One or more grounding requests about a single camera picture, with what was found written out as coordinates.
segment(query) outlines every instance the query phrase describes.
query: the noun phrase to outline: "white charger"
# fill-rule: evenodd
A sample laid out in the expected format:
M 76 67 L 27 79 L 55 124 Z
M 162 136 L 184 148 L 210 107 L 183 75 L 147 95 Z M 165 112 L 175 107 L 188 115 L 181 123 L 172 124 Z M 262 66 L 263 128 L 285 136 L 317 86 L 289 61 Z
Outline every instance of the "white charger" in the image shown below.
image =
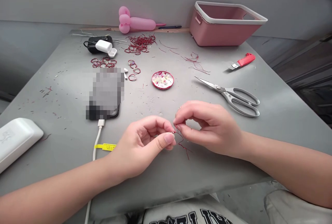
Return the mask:
M 0 128 L 0 173 L 37 142 L 44 132 L 30 119 L 16 118 Z

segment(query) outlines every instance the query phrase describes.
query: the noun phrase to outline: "white cable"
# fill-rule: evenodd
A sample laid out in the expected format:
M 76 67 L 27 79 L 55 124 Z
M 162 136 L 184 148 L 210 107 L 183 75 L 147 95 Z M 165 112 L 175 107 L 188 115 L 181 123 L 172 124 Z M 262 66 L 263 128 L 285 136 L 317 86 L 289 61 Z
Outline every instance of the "white cable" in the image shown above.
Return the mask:
M 101 129 L 103 128 L 104 125 L 105 125 L 105 120 L 104 119 L 98 120 L 99 130 L 98 130 L 96 141 L 95 141 L 94 146 L 93 146 L 92 161 L 96 160 L 96 145 L 98 144 Z M 88 222 L 89 222 L 90 208 L 91 208 L 91 200 L 87 204 L 84 224 L 88 224 Z

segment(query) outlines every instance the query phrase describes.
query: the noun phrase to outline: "red utility knife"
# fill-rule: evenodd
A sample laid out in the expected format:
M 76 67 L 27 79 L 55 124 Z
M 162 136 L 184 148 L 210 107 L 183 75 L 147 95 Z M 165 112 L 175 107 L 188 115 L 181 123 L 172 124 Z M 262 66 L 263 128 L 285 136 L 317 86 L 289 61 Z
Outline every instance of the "red utility knife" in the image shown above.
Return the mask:
M 256 57 L 253 54 L 247 53 L 243 59 L 238 60 L 237 63 L 229 66 L 228 69 L 234 70 L 236 68 L 248 65 L 250 62 L 254 61 L 255 59 Z

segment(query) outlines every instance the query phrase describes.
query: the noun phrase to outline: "scissor blade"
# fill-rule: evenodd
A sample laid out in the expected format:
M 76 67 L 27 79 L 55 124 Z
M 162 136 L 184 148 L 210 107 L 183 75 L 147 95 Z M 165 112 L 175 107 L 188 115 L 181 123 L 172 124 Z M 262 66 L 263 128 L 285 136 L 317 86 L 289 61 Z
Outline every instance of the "scissor blade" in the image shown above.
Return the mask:
M 199 79 L 199 80 L 202 81 L 203 83 L 207 84 L 208 86 L 211 86 L 213 89 L 216 89 L 216 87 L 217 87 L 217 85 L 212 84 L 212 83 L 210 83 L 209 81 L 203 80 L 203 79 L 201 79 L 201 78 L 199 78 L 199 77 L 197 77 L 197 76 L 194 76 L 194 77 L 195 77 L 196 79 Z

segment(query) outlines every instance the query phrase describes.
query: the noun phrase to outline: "table surface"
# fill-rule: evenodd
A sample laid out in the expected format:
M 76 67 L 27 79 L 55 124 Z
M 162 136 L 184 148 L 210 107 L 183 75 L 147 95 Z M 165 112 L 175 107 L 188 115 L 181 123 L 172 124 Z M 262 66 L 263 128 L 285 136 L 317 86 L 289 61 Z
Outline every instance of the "table surface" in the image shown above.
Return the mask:
M 112 32 L 113 38 L 121 36 L 119 32 Z M 236 47 L 199 47 L 189 33 L 155 33 L 155 36 L 158 45 L 153 44 L 149 53 L 139 56 L 125 53 L 121 47 L 127 48 L 127 45 L 114 44 L 118 49 L 117 67 L 128 68 L 130 74 L 127 61 L 133 59 L 141 73 L 137 81 L 125 81 L 120 114 L 106 121 L 99 143 L 116 144 L 132 121 L 149 115 L 172 121 L 183 103 L 202 100 L 221 104 L 245 131 L 332 155 L 330 128 L 247 43 Z M 97 71 L 90 60 L 104 55 L 90 54 L 81 43 L 85 40 L 86 37 L 66 37 L 0 116 L 0 126 L 24 117 L 32 119 L 45 135 L 51 134 L 0 175 L 0 195 L 91 161 L 98 128 L 96 121 L 85 119 L 85 105 L 92 90 L 93 73 Z M 166 46 L 178 48 L 175 52 L 182 56 L 197 53 L 203 68 L 211 71 L 210 75 L 189 69 L 191 63 L 170 52 L 159 40 Z M 228 66 L 248 52 L 256 55 L 254 62 L 227 71 Z M 158 90 L 151 83 L 153 73 L 160 70 L 170 72 L 175 79 L 168 90 Z M 260 99 L 257 107 L 260 116 L 248 118 L 237 113 L 220 94 L 194 75 L 223 87 L 239 87 L 251 92 Z M 49 87 L 52 91 L 43 97 Z M 183 144 L 193 152 L 189 153 L 190 160 L 179 145 L 171 152 L 162 151 L 143 174 L 97 195 L 92 201 L 91 218 L 106 218 L 270 178 L 249 162 L 214 154 L 190 142 Z M 97 158 L 107 154 L 107 151 L 97 150 Z

